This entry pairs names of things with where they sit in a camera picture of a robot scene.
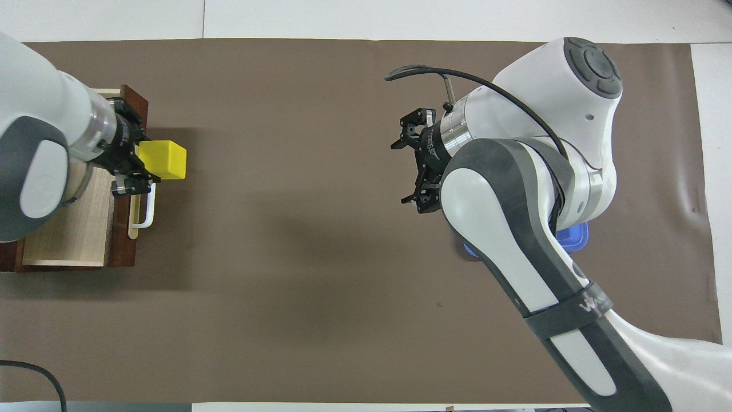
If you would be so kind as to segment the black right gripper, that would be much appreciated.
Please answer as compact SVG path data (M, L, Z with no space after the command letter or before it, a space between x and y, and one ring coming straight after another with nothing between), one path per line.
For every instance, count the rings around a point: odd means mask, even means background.
M441 180L450 156L443 143L441 123L436 122L436 110L415 109L400 119L400 136L391 144L392 150L417 150L417 176L414 191L400 199L401 204L413 204L418 213L434 213L441 209Z

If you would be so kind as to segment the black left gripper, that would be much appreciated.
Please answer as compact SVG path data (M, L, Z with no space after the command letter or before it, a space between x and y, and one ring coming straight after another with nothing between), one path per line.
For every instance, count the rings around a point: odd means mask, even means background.
M151 193L152 185L162 178L142 166L135 169L134 145L149 141L143 118L123 98L114 99L117 128L110 142L101 140L97 148L101 154L91 160L94 166L113 175L112 196L129 197Z

